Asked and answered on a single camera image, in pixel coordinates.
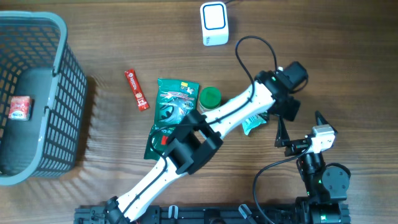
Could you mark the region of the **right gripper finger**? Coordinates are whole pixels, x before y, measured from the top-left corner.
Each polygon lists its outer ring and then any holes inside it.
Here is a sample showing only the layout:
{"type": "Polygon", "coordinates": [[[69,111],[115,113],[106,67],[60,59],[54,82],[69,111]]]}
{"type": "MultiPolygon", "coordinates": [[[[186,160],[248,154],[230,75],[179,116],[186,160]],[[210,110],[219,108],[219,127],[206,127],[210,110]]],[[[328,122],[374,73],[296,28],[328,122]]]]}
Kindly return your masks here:
{"type": "Polygon", "coordinates": [[[287,147],[290,144],[289,134],[285,127],[284,119],[279,116],[278,117],[278,127],[277,134],[275,137],[275,147],[287,147]]]}
{"type": "Polygon", "coordinates": [[[321,112],[319,112],[319,111],[315,112],[315,121],[316,121],[317,126],[329,125],[332,128],[332,130],[334,131],[334,134],[335,135],[338,134],[338,131],[323,117],[321,112]]]}

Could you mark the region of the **teal wet wipes pack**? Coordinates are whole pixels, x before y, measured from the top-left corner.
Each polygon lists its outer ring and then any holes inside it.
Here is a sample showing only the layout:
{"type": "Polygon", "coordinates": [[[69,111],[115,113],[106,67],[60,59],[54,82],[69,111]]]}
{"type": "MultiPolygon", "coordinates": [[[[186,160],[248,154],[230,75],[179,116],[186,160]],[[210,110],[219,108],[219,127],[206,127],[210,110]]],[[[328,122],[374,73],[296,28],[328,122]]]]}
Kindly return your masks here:
{"type": "Polygon", "coordinates": [[[262,125],[266,124],[269,121],[269,114],[268,113],[261,113],[261,114],[256,114],[252,117],[249,117],[242,123],[243,127],[243,132],[245,135],[249,135],[252,129],[262,125]]]}

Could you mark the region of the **green lid jar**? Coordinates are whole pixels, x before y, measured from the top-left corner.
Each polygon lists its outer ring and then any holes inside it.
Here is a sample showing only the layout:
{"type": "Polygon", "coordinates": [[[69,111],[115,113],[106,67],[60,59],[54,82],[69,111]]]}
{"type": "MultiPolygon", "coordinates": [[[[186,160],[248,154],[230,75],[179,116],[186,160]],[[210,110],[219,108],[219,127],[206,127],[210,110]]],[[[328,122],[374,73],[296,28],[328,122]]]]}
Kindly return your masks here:
{"type": "Polygon", "coordinates": [[[199,97],[200,110],[204,113],[221,105],[221,92],[213,86],[204,88],[199,97]]]}

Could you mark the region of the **green 3M glove package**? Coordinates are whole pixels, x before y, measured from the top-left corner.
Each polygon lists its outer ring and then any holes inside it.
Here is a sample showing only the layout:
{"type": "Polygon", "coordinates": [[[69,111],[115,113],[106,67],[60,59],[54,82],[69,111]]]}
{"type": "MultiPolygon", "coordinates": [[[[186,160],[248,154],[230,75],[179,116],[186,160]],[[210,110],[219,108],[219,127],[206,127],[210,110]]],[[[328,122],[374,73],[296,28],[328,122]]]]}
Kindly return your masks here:
{"type": "Polygon", "coordinates": [[[159,78],[155,102],[154,124],[150,130],[144,159],[159,160],[157,152],[164,152],[174,125],[197,108],[200,85],[185,80],[159,78]]]}

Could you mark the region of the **red coffee stick sachet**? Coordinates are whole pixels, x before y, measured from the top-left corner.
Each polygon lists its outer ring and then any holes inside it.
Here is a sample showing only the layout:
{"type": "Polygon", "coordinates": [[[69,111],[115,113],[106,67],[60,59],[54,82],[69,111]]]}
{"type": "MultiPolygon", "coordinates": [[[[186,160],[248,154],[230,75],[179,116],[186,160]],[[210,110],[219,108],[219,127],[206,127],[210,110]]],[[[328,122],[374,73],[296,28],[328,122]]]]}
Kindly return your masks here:
{"type": "Polygon", "coordinates": [[[125,71],[124,76],[126,77],[128,83],[131,87],[131,90],[136,99],[139,111],[144,111],[146,109],[149,109],[149,104],[148,104],[148,102],[145,98],[145,95],[142,91],[142,88],[138,82],[135,70],[130,69],[130,70],[125,71]]]}

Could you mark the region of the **red tissue packet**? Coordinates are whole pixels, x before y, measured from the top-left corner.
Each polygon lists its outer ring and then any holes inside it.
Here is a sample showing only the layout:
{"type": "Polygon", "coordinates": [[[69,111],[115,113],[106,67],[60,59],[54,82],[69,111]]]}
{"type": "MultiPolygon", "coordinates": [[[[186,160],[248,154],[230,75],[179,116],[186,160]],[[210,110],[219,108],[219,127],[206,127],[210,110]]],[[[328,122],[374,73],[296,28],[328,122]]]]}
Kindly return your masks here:
{"type": "Polygon", "coordinates": [[[13,96],[8,118],[11,120],[28,121],[30,119],[30,109],[32,98],[29,96],[13,96]]]}

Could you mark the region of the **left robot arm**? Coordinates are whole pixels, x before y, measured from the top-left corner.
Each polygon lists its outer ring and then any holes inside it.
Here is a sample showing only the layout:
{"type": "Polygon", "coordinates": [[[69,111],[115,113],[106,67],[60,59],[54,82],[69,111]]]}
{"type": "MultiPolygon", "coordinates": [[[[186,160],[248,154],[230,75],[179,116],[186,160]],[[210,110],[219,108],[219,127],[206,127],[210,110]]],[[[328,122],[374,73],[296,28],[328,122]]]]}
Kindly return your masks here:
{"type": "Polygon", "coordinates": [[[129,192],[109,199],[104,215],[109,223],[131,223],[170,184],[194,174],[217,153],[223,139],[246,119],[263,112],[287,114],[294,120],[300,106],[292,96],[308,80],[306,69],[292,62],[282,70],[261,71],[250,86],[223,106],[201,114],[193,110],[174,128],[154,168],[129,192]]]}

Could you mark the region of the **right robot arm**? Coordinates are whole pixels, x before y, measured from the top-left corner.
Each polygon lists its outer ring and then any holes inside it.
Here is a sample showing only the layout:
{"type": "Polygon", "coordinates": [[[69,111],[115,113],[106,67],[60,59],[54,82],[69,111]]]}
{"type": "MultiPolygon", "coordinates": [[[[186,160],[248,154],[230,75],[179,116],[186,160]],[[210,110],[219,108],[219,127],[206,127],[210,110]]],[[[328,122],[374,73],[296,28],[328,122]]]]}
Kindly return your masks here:
{"type": "Polygon", "coordinates": [[[283,147],[286,157],[296,157],[307,196],[297,197],[293,205],[282,209],[276,216],[278,223],[351,222],[348,205],[344,203],[351,172],[342,164],[327,164],[322,154],[333,147],[338,132],[319,111],[315,112],[315,120],[310,134],[291,140],[284,120],[279,118],[275,146],[283,147]]]}

